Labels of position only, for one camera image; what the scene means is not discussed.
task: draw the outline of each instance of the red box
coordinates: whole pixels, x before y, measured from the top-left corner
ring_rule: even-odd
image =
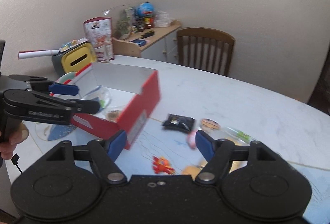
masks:
[[[82,98],[98,85],[113,89],[119,97],[121,95],[132,96],[116,123],[91,114],[81,113],[75,114],[71,121],[75,126],[103,139],[110,138],[120,129],[125,130],[127,133],[126,149],[131,147],[160,100],[158,72],[150,68],[91,63],[77,72],[73,80],[65,83],[77,85],[79,94],[76,97],[57,95],[59,98]]]

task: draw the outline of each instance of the circular black cover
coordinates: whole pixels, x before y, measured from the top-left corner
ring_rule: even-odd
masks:
[[[225,202],[257,219],[287,219],[300,214],[311,198],[306,178],[289,165],[258,162],[235,170],[222,181]]]
[[[46,169],[27,169],[14,181],[11,195],[16,207],[27,215],[61,219],[86,209],[100,191],[99,180],[89,171],[51,161]]]

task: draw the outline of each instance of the blue gripper pad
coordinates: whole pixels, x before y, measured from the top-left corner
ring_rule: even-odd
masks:
[[[48,90],[53,94],[77,95],[79,93],[78,86],[62,83],[53,83],[48,86]]]
[[[126,132],[123,130],[118,131],[110,138],[109,143],[108,156],[115,161],[126,145]]]
[[[215,140],[204,131],[198,130],[196,132],[196,146],[206,161],[210,161],[215,154],[212,147],[213,142],[215,142]]]

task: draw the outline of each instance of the cabinet door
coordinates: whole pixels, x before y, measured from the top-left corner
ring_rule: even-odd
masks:
[[[165,39],[163,38],[159,40],[146,50],[142,51],[141,57],[166,62]]]
[[[169,54],[177,46],[177,31],[173,31],[166,37],[166,51]]]
[[[171,52],[169,52],[166,55],[166,59],[168,63],[172,63],[172,64],[179,64],[179,60],[178,60],[178,48],[175,47]]]

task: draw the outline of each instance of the red and yellow figurine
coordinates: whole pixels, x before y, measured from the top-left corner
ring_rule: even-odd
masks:
[[[174,168],[170,165],[170,162],[163,156],[160,158],[154,156],[152,164],[152,169],[155,171],[155,174],[159,174],[161,172],[168,173],[169,175],[175,174]]]

